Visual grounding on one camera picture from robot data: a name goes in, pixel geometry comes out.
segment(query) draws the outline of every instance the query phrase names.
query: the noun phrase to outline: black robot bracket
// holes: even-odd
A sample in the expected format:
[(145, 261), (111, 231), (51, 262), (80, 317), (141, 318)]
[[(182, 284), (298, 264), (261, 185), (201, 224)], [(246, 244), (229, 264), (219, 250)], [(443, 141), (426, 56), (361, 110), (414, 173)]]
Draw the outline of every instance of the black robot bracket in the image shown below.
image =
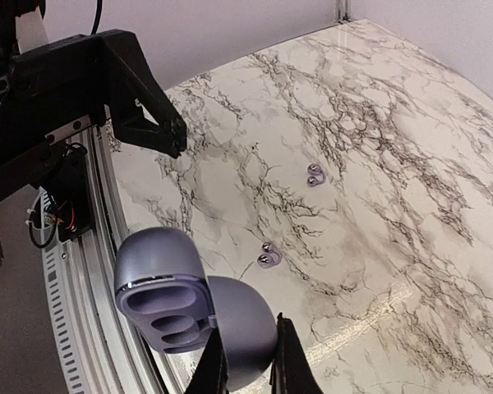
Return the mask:
[(0, 201), (28, 184), (59, 207), (71, 201), (76, 222), (73, 231), (59, 229), (64, 241), (90, 228), (86, 151), (67, 138), (103, 126), (108, 108), (116, 138), (177, 158), (187, 126), (131, 32), (76, 35), (19, 53), (16, 18), (38, 6), (0, 1)]

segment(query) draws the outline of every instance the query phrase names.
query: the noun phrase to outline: purple-gray rubber object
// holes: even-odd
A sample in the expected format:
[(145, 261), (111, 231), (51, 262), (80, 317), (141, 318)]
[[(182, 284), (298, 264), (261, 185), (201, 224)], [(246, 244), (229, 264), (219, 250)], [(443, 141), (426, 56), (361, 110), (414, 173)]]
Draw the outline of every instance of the purple-gray rubber object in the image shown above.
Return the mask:
[(265, 242), (261, 249), (263, 250), (263, 254), (257, 258), (257, 263), (263, 268), (271, 268), (275, 265), (281, 263), (281, 259), (283, 256), (279, 253), (274, 245), (270, 242)]
[(321, 185), (327, 180), (327, 177), (325, 176), (325, 173), (323, 172), (319, 164), (311, 164), (306, 170), (310, 175), (306, 179), (306, 183), (310, 187)]
[(184, 232), (149, 228), (117, 253), (116, 303), (156, 351), (182, 353), (206, 344), (214, 306), (197, 249)]

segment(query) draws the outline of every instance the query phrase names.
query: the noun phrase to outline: white marble table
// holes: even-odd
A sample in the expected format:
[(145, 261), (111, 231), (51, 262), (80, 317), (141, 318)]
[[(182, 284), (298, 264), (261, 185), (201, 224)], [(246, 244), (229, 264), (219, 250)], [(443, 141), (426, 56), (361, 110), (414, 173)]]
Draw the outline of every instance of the white marble table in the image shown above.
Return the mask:
[[(254, 286), (326, 394), (493, 393), (490, 99), (369, 21), (169, 94), (190, 127), (181, 158), (113, 141), (131, 231), (181, 228), (208, 274)], [(307, 187), (310, 163), (324, 185)], [(278, 267), (256, 263), (263, 241)]]

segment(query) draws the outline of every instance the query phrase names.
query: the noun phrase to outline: metal bolt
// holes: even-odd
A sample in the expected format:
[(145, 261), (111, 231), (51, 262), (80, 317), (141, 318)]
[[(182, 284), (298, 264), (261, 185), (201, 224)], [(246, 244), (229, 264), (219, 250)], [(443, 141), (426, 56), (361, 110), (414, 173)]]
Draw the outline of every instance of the metal bolt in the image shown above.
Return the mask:
[(30, 80), (27, 78), (22, 78), (16, 83), (16, 88), (18, 90), (28, 90), (30, 88)]
[(6, 80), (0, 80), (0, 91), (4, 91), (7, 89), (7, 81)]
[(274, 247), (272, 246), (272, 244), (270, 242), (265, 242), (262, 246), (261, 246), (261, 249), (266, 252), (266, 253), (269, 253), (271, 252)]

